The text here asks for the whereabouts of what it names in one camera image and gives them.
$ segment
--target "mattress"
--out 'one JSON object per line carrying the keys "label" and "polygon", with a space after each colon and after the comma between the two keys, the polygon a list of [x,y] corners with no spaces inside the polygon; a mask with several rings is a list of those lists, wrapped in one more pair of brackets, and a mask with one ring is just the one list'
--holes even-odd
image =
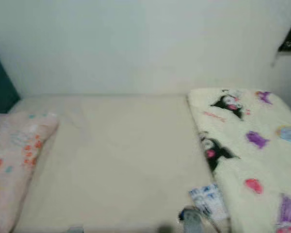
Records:
{"label": "mattress", "polygon": [[60,126],[15,233],[176,226],[188,191],[212,182],[185,96],[39,96],[12,112],[23,110]]}
{"label": "mattress", "polygon": [[189,103],[233,232],[291,232],[289,107],[244,89],[193,90]]}

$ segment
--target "purple star print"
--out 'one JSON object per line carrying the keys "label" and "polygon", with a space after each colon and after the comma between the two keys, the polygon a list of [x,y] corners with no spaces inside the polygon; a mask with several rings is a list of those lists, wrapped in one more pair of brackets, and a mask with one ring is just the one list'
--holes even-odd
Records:
{"label": "purple star print", "polygon": [[268,103],[268,104],[272,104],[269,100],[268,100],[268,96],[270,94],[269,91],[265,91],[265,92],[262,92],[262,91],[258,91],[257,93],[257,96],[259,97],[259,99],[261,101],[264,101],[265,103]]}
{"label": "purple star print", "polygon": [[259,149],[265,147],[266,142],[269,141],[268,139],[264,139],[262,136],[260,136],[259,133],[253,131],[249,131],[249,133],[246,134],[246,137],[250,142],[256,144]]}

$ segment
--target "pillow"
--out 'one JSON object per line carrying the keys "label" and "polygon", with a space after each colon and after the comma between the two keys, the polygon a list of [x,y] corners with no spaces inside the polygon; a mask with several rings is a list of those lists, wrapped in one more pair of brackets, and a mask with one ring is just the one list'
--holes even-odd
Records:
{"label": "pillow", "polygon": [[0,114],[0,233],[14,226],[40,149],[57,125],[54,114]]}

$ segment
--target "metal object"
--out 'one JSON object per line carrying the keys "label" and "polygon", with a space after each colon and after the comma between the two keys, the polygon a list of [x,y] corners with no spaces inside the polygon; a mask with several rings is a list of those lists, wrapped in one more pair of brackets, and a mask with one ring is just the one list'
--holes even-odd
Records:
{"label": "metal object", "polygon": [[286,41],[286,46],[291,47],[291,41]]}
{"label": "metal object", "polygon": [[178,216],[179,221],[183,222],[184,233],[203,233],[201,217],[207,220],[217,233],[221,233],[216,223],[194,206],[184,208]]}

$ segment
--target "white blanket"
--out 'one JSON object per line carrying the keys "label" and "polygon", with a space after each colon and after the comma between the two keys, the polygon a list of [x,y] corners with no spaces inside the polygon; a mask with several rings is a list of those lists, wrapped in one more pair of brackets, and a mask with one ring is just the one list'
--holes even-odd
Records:
{"label": "white blanket", "polygon": [[197,89],[189,104],[233,232],[274,232],[281,194],[291,197],[291,142],[276,133],[291,110],[249,90]]}

